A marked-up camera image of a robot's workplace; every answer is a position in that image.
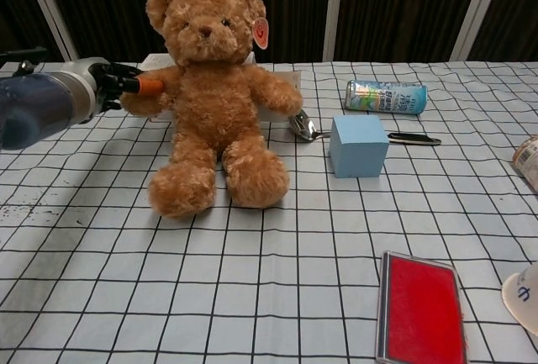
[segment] teddy bear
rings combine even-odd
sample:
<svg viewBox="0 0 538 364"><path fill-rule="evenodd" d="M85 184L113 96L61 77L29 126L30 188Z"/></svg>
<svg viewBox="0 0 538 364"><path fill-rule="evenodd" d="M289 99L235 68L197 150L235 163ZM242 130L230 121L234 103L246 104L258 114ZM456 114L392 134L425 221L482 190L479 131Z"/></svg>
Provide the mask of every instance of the teddy bear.
<svg viewBox="0 0 538 364"><path fill-rule="evenodd" d="M258 108L291 117L301 111L303 98L267 69L244 64L253 49L254 25L266 17L264 2L147 0L145 11L175 63L140 75L161 81L161 95L120 97L135 116L164 111L173 116L172 152L150 180L150 205L173 219L210 208L218 161L234 205L275 205L288 191L289 174L266 146Z"/></svg>

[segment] table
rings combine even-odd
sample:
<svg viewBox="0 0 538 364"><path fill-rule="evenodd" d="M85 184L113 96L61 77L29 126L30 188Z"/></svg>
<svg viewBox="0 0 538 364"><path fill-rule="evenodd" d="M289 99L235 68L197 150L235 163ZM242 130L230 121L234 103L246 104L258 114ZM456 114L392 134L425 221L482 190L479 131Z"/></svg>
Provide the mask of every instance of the table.
<svg viewBox="0 0 538 364"><path fill-rule="evenodd" d="M4 152L0 362L372 364L386 250L457 269L471 362L538 362L500 297L538 260L538 198L510 163L538 133L538 63L263 66L302 71L322 129L350 79L422 82L419 118L379 117L443 145L390 145L379 178L343 180L329 139L264 123L291 173L282 202L232 208L219 171L215 207L180 221L146 197L169 122L110 111Z"/></svg>

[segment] can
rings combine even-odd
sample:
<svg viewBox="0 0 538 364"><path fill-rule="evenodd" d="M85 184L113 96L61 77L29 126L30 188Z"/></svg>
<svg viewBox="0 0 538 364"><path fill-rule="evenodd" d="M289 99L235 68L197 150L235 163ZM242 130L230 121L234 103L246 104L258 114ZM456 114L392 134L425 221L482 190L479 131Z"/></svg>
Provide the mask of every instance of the can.
<svg viewBox="0 0 538 364"><path fill-rule="evenodd" d="M520 145L512 162L533 190L538 192L538 135L532 135Z"/></svg>
<svg viewBox="0 0 538 364"><path fill-rule="evenodd" d="M351 80L345 90L345 108L372 112L421 114L428 88L406 82Z"/></svg>

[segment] metal spoon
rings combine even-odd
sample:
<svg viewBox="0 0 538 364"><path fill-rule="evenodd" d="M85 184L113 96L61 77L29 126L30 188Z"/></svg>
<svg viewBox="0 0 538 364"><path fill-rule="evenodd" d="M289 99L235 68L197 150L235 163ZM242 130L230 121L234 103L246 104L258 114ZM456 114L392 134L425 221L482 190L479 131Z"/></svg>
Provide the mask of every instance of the metal spoon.
<svg viewBox="0 0 538 364"><path fill-rule="evenodd" d="M320 138L329 138L330 132L318 131L314 122L304 110L289 119L293 132L299 137L314 141ZM427 135L416 135L413 133L389 133L388 141L396 144L407 145L439 145L439 139L432 139Z"/></svg>

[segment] teddy bear tag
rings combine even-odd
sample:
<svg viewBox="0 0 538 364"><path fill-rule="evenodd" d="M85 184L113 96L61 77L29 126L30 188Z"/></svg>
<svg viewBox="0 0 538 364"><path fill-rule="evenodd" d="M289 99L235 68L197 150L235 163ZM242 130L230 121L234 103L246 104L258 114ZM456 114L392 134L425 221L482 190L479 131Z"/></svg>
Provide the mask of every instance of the teddy bear tag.
<svg viewBox="0 0 538 364"><path fill-rule="evenodd" d="M258 18L252 25L252 36L260 49L267 49L269 40L269 23L265 18Z"/></svg>

